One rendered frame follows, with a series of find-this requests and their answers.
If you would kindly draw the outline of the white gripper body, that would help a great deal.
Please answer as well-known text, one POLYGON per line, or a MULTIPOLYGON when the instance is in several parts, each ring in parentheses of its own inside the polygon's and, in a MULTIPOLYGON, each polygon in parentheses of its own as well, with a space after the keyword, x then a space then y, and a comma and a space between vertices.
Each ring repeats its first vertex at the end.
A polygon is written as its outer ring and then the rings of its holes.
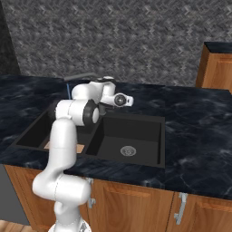
POLYGON ((125 95, 125 106, 131 107, 134 103, 134 98, 132 96, 125 95))

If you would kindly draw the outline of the black double sink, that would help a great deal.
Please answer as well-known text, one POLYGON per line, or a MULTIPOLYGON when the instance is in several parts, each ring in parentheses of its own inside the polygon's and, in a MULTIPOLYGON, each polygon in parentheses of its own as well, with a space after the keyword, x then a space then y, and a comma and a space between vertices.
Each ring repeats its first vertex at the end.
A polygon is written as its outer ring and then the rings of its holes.
MULTIPOLYGON (((19 148, 46 150, 55 118, 43 112, 14 142, 19 148)), ((91 126, 78 126, 77 144, 84 145, 84 158, 112 160, 156 168, 165 166, 165 119, 157 116, 108 112, 91 126), (132 146, 136 154, 125 157, 121 148, 132 146)))

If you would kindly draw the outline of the grey sink faucet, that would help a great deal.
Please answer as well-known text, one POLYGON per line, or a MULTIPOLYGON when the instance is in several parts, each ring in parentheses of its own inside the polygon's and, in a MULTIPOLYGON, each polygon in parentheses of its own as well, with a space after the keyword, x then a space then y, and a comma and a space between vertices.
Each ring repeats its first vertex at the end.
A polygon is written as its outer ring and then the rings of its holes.
POLYGON ((63 80, 65 82, 68 82, 68 81, 72 81, 72 80, 76 80, 76 79, 81 79, 84 77, 99 77, 99 75, 94 73, 94 72, 85 72, 85 73, 79 73, 79 74, 75 74, 75 75, 71 75, 71 76, 65 76, 65 77, 63 77, 63 80))

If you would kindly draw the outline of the grey appliance front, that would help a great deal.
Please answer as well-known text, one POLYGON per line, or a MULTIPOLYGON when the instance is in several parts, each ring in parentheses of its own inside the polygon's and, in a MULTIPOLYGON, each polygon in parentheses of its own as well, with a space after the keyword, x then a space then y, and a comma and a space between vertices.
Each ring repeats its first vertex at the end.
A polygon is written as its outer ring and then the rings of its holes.
POLYGON ((0 219, 30 225, 3 164, 0 164, 0 219))

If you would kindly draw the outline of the wooden cupboard door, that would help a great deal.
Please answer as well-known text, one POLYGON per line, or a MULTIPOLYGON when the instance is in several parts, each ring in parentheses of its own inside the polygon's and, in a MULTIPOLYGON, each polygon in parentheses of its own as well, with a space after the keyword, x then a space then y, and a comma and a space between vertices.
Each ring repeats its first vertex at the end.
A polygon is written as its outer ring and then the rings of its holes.
POLYGON ((95 179, 92 232, 166 232, 173 192, 95 179))
POLYGON ((79 206, 91 196, 87 180, 58 170, 5 165, 30 225, 38 232, 81 232, 87 226, 79 206))
POLYGON ((166 232, 232 232, 232 200, 188 194, 179 225, 174 214, 179 212, 181 199, 173 197, 166 232))

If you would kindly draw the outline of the wooden cabinet with dark top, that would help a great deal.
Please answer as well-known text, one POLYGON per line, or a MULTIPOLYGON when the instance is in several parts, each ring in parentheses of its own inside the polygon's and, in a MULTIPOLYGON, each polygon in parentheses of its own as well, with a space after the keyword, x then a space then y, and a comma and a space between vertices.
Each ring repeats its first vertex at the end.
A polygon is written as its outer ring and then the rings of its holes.
POLYGON ((196 86, 232 94, 232 42, 204 42, 196 86))

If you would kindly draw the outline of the grey sink drain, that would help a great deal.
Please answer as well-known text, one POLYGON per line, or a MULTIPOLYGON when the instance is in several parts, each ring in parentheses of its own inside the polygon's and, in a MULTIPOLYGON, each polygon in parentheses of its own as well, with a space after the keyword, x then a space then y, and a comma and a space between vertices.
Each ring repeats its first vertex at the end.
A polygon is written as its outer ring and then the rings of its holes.
POLYGON ((132 146, 124 146, 121 148, 121 154, 125 157, 132 157, 136 152, 136 149, 132 146))

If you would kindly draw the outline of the tan cutting board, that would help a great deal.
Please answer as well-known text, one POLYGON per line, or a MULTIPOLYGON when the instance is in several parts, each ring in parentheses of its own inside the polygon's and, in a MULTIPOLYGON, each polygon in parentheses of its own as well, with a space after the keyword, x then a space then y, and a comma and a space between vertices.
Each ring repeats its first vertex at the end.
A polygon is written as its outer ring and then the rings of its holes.
MULTIPOLYGON (((44 146, 44 149, 48 150, 50 147, 50 141, 47 142, 47 144, 44 146)), ((76 152, 81 154, 82 150, 84 149, 84 145, 82 144, 77 144, 76 145, 76 152)))

